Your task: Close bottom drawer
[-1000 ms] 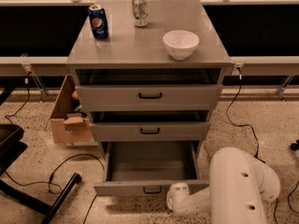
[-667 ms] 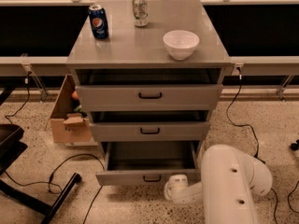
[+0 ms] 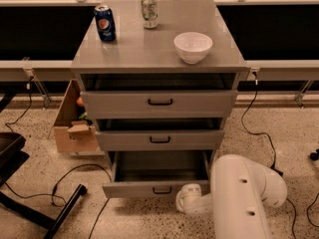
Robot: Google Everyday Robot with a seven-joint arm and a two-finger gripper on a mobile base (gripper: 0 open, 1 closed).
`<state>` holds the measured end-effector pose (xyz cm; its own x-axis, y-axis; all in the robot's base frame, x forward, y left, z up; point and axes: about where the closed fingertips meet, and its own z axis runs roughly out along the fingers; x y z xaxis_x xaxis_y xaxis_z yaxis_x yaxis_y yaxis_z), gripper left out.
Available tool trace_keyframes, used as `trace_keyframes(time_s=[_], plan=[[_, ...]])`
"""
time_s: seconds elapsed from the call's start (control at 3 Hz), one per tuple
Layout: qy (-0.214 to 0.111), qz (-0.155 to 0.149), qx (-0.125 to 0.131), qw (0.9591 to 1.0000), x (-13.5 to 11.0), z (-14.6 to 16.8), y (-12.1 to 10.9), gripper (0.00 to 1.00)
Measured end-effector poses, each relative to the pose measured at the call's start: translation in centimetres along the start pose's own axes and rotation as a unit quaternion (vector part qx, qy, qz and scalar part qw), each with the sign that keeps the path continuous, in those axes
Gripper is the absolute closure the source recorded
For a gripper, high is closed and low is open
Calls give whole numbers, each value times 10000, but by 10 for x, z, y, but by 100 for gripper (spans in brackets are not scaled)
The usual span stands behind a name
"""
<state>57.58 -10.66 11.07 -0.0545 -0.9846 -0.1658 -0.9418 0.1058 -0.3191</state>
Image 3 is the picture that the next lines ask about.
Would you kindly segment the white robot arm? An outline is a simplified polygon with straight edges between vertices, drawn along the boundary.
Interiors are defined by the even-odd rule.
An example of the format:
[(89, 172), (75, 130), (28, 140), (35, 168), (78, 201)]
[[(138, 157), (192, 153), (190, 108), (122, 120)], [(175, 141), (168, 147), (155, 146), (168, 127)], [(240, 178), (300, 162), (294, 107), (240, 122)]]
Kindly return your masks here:
[(287, 198), (287, 185), (275, 170), (241, 155), (227, 154), (212, 166), (210, 192), (186, 184), (175, 205), (185, 214), (213, 214), (215, 239), (272, 239), (264, 211)]

